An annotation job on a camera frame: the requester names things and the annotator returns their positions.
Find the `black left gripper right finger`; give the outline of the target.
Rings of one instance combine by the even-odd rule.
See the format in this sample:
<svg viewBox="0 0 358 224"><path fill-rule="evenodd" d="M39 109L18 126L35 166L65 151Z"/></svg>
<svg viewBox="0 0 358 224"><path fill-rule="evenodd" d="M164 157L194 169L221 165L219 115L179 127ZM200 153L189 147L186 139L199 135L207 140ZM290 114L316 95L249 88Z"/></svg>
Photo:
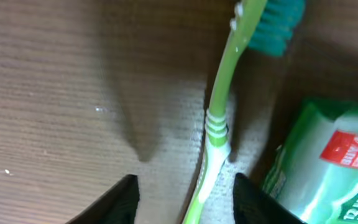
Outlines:
<svg viewBox="0 0 358 224"><path fill-rule="evenodd" d="M243 173L235 175L232 197L235 224L303 224Z"/></svg>

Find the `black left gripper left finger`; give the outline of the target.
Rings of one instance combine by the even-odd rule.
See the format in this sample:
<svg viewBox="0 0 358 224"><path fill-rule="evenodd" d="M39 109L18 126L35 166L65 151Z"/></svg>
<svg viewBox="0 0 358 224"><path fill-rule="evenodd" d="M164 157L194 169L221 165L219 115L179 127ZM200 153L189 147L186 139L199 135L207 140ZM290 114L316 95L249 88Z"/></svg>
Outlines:
<svg viewBox="0 0 358 224"><path fill-rule="evenodd" d="M68 223L134 224L139 201L138 176L127 174Z"/></svg>

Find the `green soap packet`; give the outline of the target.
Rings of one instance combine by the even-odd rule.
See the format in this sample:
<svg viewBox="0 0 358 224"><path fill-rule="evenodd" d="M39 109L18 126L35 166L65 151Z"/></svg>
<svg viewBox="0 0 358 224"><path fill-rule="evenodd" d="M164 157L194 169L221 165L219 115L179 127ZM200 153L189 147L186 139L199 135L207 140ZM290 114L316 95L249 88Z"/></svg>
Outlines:
<svg viewBox="0 0 358 224"><path fill-rule="evenodd" d="M304 223L358 223L358 103L305 100L262 190Z"/></svg>

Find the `green white toothbrush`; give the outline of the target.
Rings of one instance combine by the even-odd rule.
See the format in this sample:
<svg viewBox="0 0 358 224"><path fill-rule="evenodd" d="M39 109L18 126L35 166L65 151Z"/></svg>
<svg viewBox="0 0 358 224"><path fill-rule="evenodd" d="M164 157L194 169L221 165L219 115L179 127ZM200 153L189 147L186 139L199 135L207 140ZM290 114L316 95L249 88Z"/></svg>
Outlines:
<svg viewBox="0 0 358 224"><path fill-rule="evenodd" d="M226 106L237 63L252 49L284 55L305 12L305 0L240 0L234 5L229 33L204 119L204 151L195 189L181 224L198 224L221 169L231 152Z"/></svg>

